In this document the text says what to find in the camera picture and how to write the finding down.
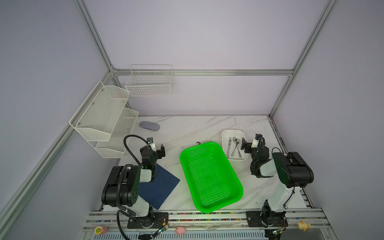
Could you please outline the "pink green toy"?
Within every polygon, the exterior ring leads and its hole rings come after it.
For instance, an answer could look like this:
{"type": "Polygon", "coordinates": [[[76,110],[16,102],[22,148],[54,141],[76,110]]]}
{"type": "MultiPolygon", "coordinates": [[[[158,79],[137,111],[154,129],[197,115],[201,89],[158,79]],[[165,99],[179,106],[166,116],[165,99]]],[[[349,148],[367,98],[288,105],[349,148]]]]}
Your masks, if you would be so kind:
{"type": "Polygon", "coordinates": [[[108,231],[108,228],[105,226],[102,226],[102,225],[99,225],[99,226],[94,228],[94,234],[95,235],[104,235],[107,233],[107,231],[108,231]]]}

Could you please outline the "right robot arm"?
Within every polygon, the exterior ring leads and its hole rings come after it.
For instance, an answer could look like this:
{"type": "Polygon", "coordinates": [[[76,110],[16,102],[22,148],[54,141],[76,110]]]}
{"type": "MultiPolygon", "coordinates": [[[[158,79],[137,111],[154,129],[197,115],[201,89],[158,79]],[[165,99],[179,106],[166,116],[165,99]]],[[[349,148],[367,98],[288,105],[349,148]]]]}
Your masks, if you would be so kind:
{"type": "Polygon", "coordinates": [[[297,192],[314,181],[314,173],[297,152],[287,154],[277,151],[270,153],[263,135],[256,134],[251,143],[243,138],[241,150],[250,154],[251,174],[257,178],[272,178],[275,175],[279,183],[272,196],[265,200],[260,211],[247,211],[249,227],[268,228],[288,225],[286,210],[297,192]]]}

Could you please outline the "pink toy ball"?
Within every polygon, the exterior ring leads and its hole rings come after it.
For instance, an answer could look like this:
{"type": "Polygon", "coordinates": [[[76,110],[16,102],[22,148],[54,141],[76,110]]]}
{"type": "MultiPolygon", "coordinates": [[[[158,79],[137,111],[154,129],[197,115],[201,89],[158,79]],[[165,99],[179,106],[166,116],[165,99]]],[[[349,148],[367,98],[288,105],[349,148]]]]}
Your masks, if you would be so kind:
{"type": "Polygon", "coordinates": [[[186,228],[184,228],[184,227],[177,227],[175,229],[175,232],[176,232],[177,235],[183,235],[183,234],[186,233],[186,228]]]}

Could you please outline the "dark blue paper napkin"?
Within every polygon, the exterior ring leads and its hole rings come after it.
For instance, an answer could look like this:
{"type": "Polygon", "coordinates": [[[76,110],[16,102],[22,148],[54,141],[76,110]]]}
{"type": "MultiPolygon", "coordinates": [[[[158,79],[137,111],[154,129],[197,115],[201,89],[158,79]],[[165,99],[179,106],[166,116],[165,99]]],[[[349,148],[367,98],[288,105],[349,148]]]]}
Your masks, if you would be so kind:
{"type": "Polygon", "coordinates": [[[140,183],[139,196],[154,209],[159,210],[179,182],[180,179],[157,165],[155,180],[149,183],[140,183]]]}

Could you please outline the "aluminium frame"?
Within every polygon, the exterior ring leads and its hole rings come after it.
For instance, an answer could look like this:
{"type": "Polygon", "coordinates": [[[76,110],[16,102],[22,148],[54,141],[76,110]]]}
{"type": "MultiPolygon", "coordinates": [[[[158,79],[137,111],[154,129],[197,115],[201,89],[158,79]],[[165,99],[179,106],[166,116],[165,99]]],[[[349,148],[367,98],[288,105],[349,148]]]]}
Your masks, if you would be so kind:
{"type": "MultiPolygon", "coordinates": [[[[235,70],[214,70],[214,69],[176,69],[174,70],[174,75],[176,76],[287,76],[288,80],[283,86],[282,91],[280,92],[276,102],[274,103],[271,112],[268,114],[269,118],[272,119],[277,113],[283,99],[287,95],[289,89],[291,88],[294,80],[297,78],[304,62],[309,56],[311,50],[313,49],[321,31],[324,29],[326,22],[329,20],[332,15],[335,7],[337,6],[338,1],[327,1],[322,13],[317,20],[317,23],[311,32],[295,66],[292,70],[283,70],[283,69],[235,69],[235,70]]],[[[79,13],[97,47],[102,59],[106,62],[108,71],[102,78],[102,82],[110,80],[113,76],[121,75],[126,76],[130,74],[129,70],[123,69],[113,69],[110,60],[107,58],[107,53],[101,42],[101,38],[97,33],[94,21],[91,18],[89,10],[85,1],[76,1],[75,5],[77,6],[79,13]]],[[[46,178],[46,176],[51,171],[52,167],[55,165],[59,155],[64,150],[66,144],[68,143],[70,137],[74,132],[74,128],[71,125],[66,125],[63,131],[60,133],[58,138],[50,146],[49,150],[45,153],[43,158],[39,161],[36,167],[33,169],[31,174],[26,178],[23,184],[20,186],[15,195],[11,198],[9,203],[6,205],[4,210],[1,212],[1,238],[4,238],[8,231],[11,229],[12,225],[19,218],[27,204],[30,202],[32,197],[35,195],[36,191],[39,189],[40,185],[46,178]]]]}

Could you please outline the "silver spoon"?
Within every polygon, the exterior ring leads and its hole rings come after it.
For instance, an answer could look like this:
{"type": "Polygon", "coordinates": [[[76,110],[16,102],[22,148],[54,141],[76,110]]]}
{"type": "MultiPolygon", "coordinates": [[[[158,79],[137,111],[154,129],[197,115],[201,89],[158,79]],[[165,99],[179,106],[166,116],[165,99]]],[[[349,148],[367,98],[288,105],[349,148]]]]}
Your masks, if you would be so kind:
{"type": "Polygon", "coordinates": [[[237,147],[238,147],[238,144],[239,144],[239,138],[237,138],[237,137],[233,137],[233,142],[234,142],[234,144],[235,144],[235,147],[234,147],[234,149],[233,149],[233,151],[232,151],[232,153],[231,153],[231,156],[232,156],[232,157],[234,156],[235,151],[236,151],[236,149],[237,149],[237,147]]]}

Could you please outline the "yellow toy figure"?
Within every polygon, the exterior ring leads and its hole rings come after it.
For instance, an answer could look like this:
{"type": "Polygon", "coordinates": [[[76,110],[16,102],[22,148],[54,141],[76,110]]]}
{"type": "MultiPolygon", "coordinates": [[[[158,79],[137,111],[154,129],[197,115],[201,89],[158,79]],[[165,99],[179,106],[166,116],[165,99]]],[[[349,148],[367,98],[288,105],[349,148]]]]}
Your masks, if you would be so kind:
{"type": "Polygon", "coordinates": [[[304,221],[298,222],[299,229],[306,232],[308,229],[312,228],[312,225],[309,223],[305,223],[304,221]]]}

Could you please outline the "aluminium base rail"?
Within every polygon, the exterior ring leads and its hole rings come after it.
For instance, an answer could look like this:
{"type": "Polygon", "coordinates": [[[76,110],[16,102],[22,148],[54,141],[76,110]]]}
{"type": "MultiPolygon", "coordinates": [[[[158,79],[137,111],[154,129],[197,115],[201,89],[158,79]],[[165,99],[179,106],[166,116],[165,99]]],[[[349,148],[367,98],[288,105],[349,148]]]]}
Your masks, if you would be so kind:
{"type": "MultiPolygon", "coordinates": [[[[279,240],[336,240],[337,236],[322,209],[291,209],[286,212],[288,225],[282,227],[249,227],[245,210],[220,210],[211,214],[198,211],[168,211],[168,228],[157,240],[270,240],[273,232],[279,232],[279,240]],[[298,222],[312,225],[306,232],[299,229],[298,222]],[[186,233],[177,235],[177,227],[186,228],[186,233]]],[[[115,212],[90,212],[81,240],[137,240],[144,234],[153,234],[155,229],[128,229],[128,218],[121,216],[124,235],[121,235],[115,212]],[[108,228],[104,235],[95,235],[94,228],[108,228]]]]}

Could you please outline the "silver knife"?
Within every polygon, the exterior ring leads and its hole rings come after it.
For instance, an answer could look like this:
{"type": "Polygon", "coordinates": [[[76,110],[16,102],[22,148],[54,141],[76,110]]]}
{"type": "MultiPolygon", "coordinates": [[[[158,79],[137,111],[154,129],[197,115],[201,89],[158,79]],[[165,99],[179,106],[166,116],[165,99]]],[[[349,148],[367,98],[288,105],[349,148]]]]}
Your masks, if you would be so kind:
{"type": "Polygon", "coordinates": [[[232,144],[232,137],[229,137],[228,147],[227,147],[227,153],[226,153],[226,157],[227,157],[227,158],[230,156],[231,144],[232,144]]]}

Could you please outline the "grey oval pouch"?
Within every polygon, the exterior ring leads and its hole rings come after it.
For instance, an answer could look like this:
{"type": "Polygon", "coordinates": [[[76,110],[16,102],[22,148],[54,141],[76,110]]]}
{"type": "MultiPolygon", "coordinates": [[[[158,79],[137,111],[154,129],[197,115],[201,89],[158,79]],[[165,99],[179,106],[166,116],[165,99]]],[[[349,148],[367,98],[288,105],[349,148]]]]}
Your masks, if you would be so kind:
{"type": "Polygon", "coordinates": [[[153,123],[153,122],[148,122],[148,121],[142,121],[139,123],[139,126],[143,129],[147,129],[147,130],[150,130],[150,131],[158,131],[160,129],[160,125],[157,124],[157,123],[153,123]]]}

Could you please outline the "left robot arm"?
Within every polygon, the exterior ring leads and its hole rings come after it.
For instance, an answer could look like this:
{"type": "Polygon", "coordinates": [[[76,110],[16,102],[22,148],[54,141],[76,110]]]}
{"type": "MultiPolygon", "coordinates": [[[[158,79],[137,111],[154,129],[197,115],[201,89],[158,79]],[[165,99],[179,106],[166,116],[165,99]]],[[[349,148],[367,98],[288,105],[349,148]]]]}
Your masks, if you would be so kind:
{"type": "Polygon", "coordinates": [[[166,156],[165,147],[156,149],[153,138],[144,139],[137,135],[127,135],[123,144],[136,161],[136,165],[126,164],[112,168],[102,191],[102,204],[117,208],[117,223],[121,226],[120,216],[128,218],[128,229],[155,229],[168,225],[168,213],[155,213],[154,207],[139,195],[140,183],[152,183],[156,178],[157,160],[166,156]],[[145,143],[140,148],[142,161],[129,149],[127,140],[137,138],[145,143]]]}

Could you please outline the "white rectangular tray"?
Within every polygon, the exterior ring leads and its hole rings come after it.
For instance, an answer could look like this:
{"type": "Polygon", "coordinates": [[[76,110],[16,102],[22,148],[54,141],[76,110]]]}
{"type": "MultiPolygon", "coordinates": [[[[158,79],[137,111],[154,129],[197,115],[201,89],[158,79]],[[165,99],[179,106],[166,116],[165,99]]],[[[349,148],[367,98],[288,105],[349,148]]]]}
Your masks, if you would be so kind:
{"type": "Polygon", "coordinates": [[[223,151],[225,152],[225,154],[227,153],[229,137],[232,137],[232,144],[231,144],[231,149],[230,149],[230,156],[227,159],[230,160],[230,161],[245,161],[245,160],[247,160],[248,157],[250,156],[250,154],[244,153],[244,151],[241,150],[241,147],[240,147],[240,151],[241,151],[241,154],[242,154],[242,158],[241,159],[238,156],[237,149],[235,151],[234,156],[233,157],[231,156],[231,153],[232,153],[232,151],[233,151],[233,149],[235,147],[235,144],[233,142],[233,137],[239,138],[239,140],[242,143],[242,138],[245,138],[246,135],[242,131],[240,131],[240,130],[232,130],[232,129],[224,130],[222,132],[222,148],[223,148],[223,151]]]}

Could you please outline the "green plastic basket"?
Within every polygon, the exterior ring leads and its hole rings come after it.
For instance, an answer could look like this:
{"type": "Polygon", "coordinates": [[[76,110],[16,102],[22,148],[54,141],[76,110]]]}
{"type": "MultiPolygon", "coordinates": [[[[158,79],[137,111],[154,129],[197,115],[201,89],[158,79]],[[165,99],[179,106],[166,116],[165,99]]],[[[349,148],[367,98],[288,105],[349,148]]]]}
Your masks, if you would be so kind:
{"type": "Polygon", "coordinates": [[[180,162],[200,212],[212,213],[243,197],[243,185],[219,144],[208,142],[185,149],[180,162]]]}

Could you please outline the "white mesh two-tier shelf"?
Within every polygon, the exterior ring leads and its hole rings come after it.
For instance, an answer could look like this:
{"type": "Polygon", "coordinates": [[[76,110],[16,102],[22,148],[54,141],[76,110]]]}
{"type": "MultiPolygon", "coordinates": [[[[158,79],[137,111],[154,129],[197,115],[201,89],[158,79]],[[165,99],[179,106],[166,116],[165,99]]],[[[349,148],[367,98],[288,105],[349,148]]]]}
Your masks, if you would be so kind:
{"type": "Polygon", "coordinates": [[[133,132],[139,112],[128,108],[130,92],[98,82],[69,125],[104,159],[120,159],[123,138],[133,132]]]}

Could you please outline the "silver fork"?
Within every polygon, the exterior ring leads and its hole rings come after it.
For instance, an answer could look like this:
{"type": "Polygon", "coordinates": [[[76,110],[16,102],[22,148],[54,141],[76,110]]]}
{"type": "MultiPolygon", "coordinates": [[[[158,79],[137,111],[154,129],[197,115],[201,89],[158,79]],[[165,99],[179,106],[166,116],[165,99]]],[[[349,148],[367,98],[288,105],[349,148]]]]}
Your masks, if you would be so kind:
{"type": "Polygon", "coordinates": [[[241,151],[240,151],[240,143],[241,143],[241,141],[239,140],[239,139],[237,139],[237,144],[236,144],[236,149],[237,149],[237,151],[238,151],[238,156],[239,156],[239,158],[241,159],[242,158],[242,154],[241,154],[241,151]]]}

